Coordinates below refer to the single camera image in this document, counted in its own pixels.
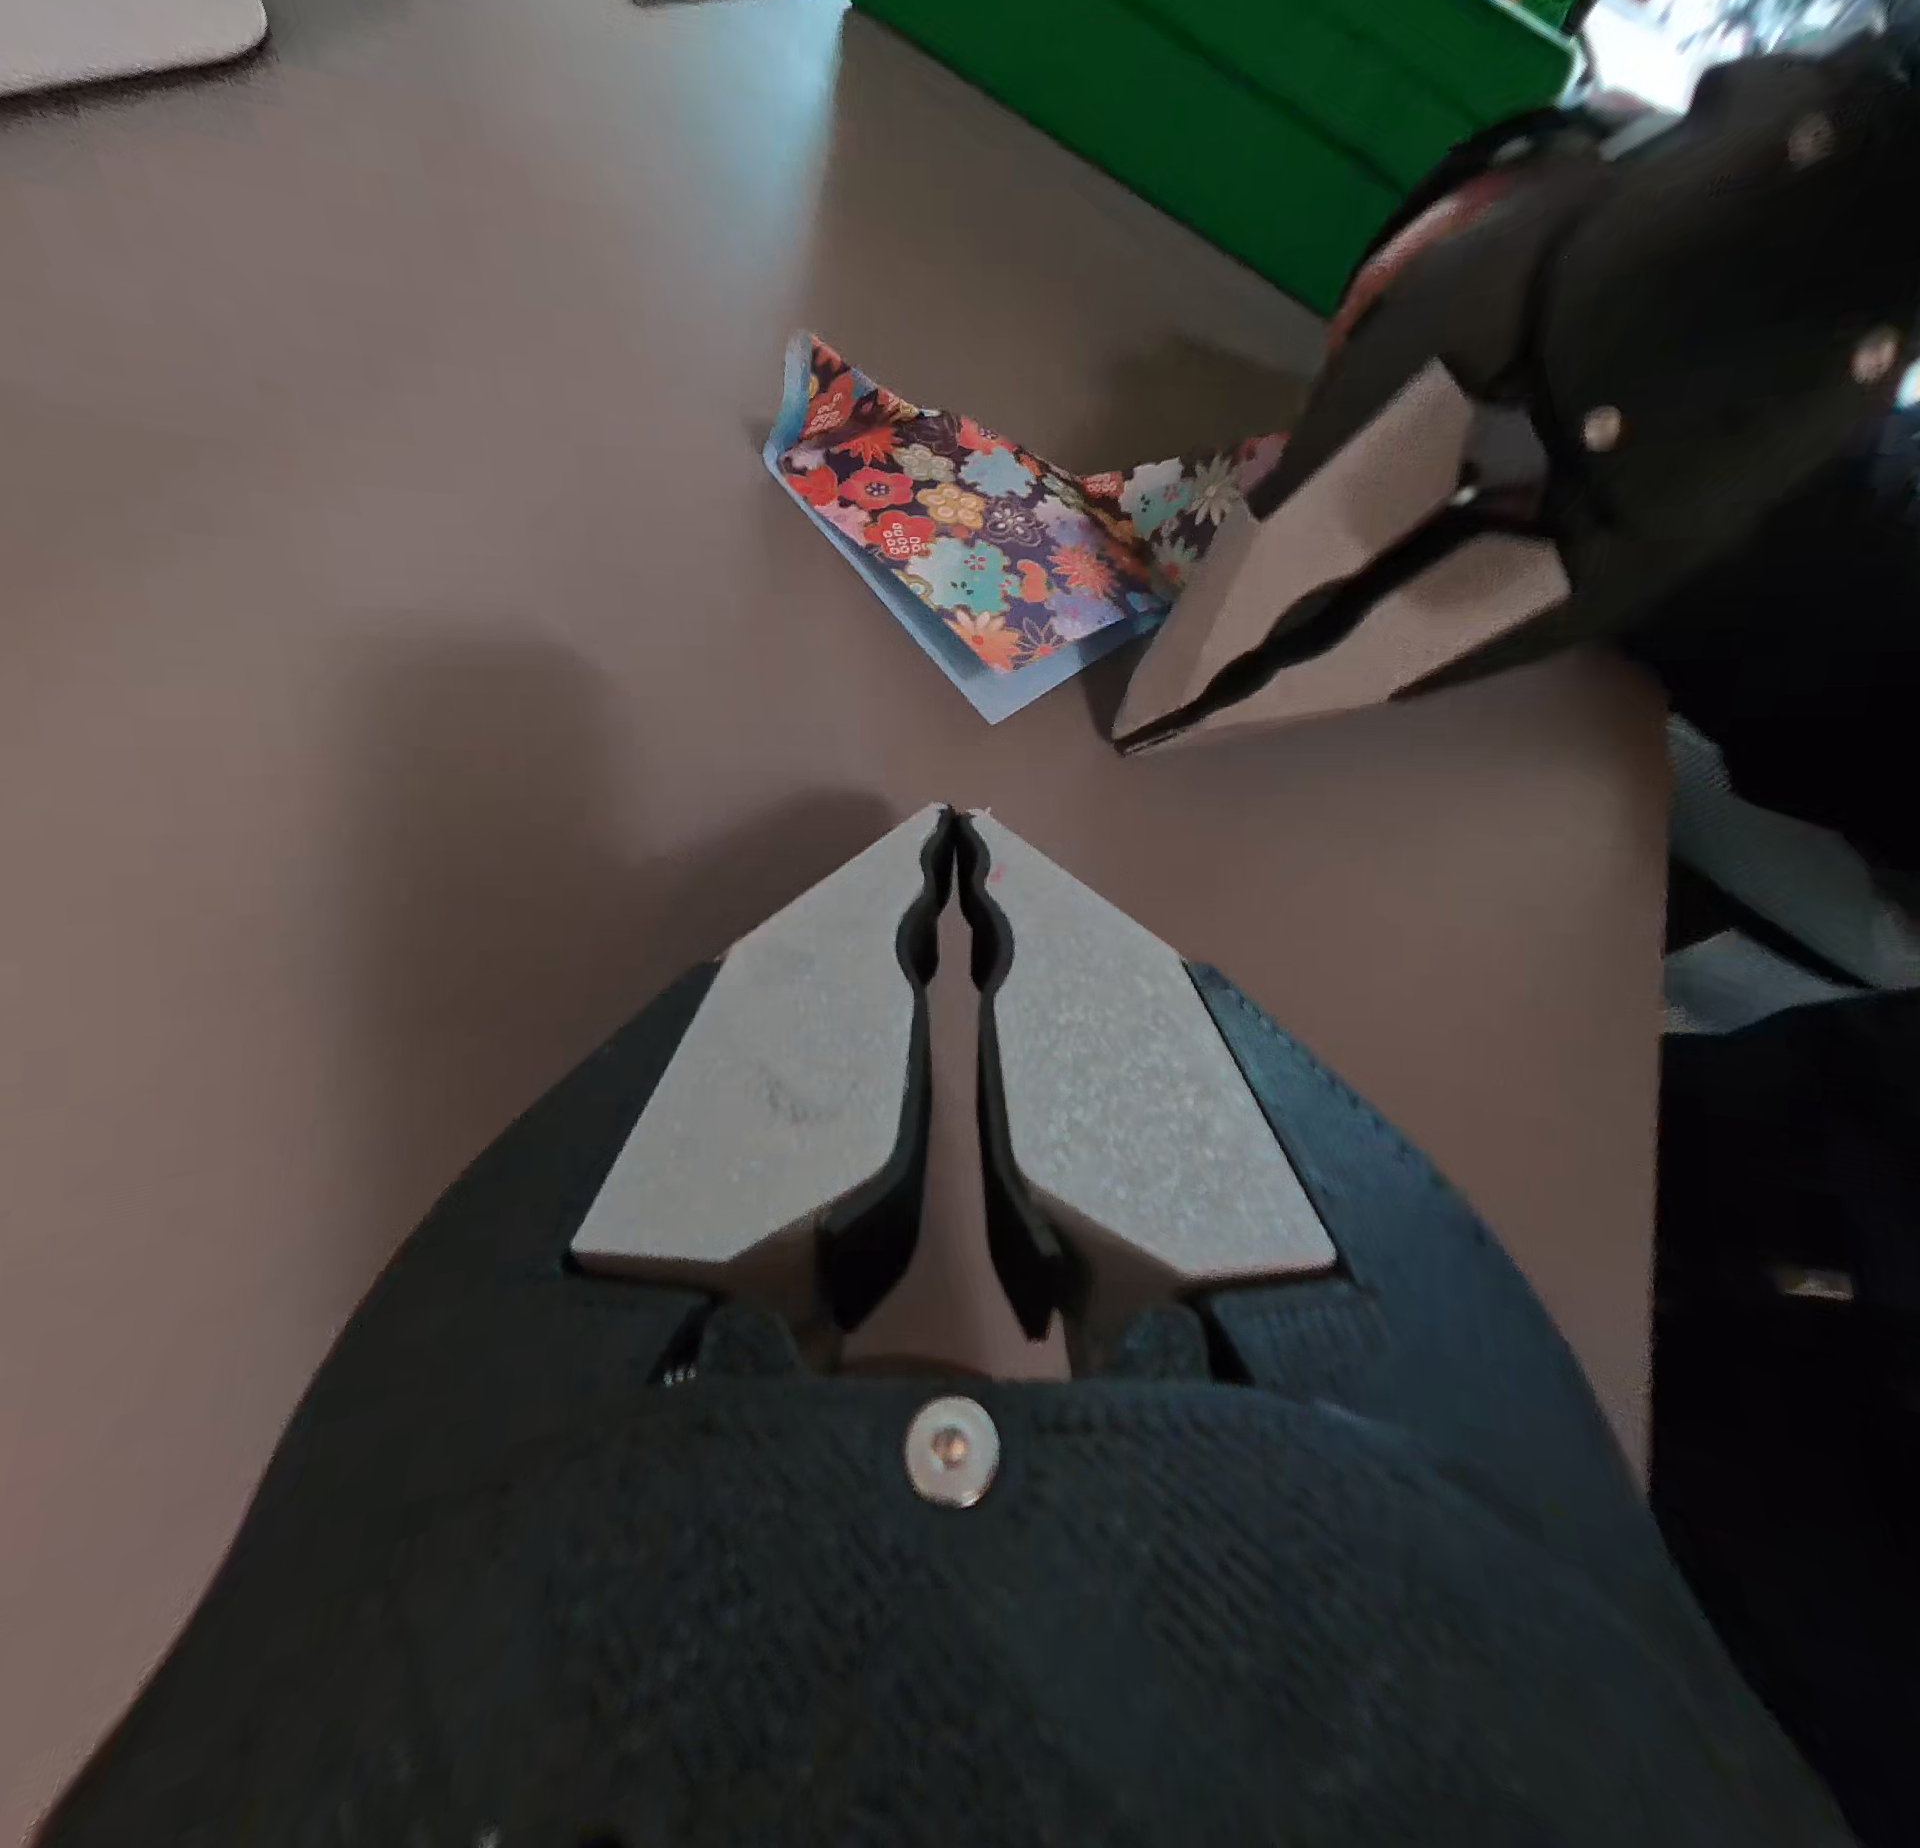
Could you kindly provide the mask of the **pale grey cloth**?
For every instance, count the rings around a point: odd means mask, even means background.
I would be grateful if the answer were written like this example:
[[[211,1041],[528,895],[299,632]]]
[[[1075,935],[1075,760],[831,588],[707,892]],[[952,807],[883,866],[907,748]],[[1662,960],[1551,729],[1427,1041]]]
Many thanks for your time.
[[[1740,798],[1720,750],[1681,717],[1667,720],[1667,775],[1668,1033],[1915,991],[1913,888],[1833,832]]]

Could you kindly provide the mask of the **green box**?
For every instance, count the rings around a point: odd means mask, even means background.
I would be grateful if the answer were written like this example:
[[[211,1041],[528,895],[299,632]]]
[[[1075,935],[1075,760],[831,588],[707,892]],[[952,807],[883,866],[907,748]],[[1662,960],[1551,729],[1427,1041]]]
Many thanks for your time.
[[[1456,143],[1574,73],[1511,0],[850,6],[1320,316]]]

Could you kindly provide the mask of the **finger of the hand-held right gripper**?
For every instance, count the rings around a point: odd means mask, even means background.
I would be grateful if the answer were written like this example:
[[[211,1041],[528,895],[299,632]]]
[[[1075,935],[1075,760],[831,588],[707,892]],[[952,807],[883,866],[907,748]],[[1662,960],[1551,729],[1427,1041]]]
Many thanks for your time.
[[[1573,585],[1553,542],[1443,538],[1436,522],[1376,563],[1308,520],[1240,518],[1155,636],[1116,713],[1116,750],[1196,748],[1408,694],[1551,616]]]
[[[1230,538],[1230,524],[1240,518],[1259,522],[1264,536],[1274,536],[1284,520],[1300,526],[1315,520],[1351,536],[1364,550],[1361,556],[1368,569],[1361,581],[1364,593],[1376,593],[1381,579],[1381,569],[1376,569],[1380,556],[1399,550],[1405,536],[1436,522],[1443,526],[1443,538],[1485,533],[1471,520],[1469,505],[1458,500],[1462,465],[1476,423],[1476,404],[1453,383],[1453,374],[1441,365],[1427,365],[1269,518],[1253,518],[1247,509],[1232,512],[1226,533],[1200,567],[1186,573],[1180,594]]]

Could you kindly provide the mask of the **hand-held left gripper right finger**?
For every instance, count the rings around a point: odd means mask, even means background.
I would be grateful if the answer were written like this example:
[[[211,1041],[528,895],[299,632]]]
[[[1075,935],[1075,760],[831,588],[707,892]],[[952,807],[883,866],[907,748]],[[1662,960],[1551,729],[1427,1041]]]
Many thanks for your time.
[[[1019,1328],[1092,1377],[1141,1317],[1335,1277],[1178,951],[981,809],[956,820],[956,890],[990,1256]]]

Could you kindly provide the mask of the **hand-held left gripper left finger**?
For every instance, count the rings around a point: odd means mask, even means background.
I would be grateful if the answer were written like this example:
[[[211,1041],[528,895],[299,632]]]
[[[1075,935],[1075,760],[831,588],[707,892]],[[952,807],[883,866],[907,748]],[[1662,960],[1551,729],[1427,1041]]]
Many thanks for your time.
[[[956,813],[925,804],[717,960],[568,1260],[776,1317],[816,1373],[884,1373],[850,1340],[923,1228],[930,984]]]

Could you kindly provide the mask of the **person's dark clothing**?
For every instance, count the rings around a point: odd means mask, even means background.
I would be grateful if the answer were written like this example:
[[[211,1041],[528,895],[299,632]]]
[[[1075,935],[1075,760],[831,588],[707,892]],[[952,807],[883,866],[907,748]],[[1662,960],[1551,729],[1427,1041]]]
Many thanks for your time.
[[[1750,804],[1915,890],[1915,406],[1635,648]],[[1917,1827],[1917,1013],[1664,1029],[1653,1513],[1864,1845]],[[1852,1305],[1771,1269],[1840,1268]]]

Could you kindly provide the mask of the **floral origami paper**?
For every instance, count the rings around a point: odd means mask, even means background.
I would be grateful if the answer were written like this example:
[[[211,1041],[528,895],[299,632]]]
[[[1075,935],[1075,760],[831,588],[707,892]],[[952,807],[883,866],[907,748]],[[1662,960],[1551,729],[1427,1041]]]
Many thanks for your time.
[[[796,334],[762,460],[961,693],[1000,724],[1153,636],[1284,434],[1077,475],[911,404]]]

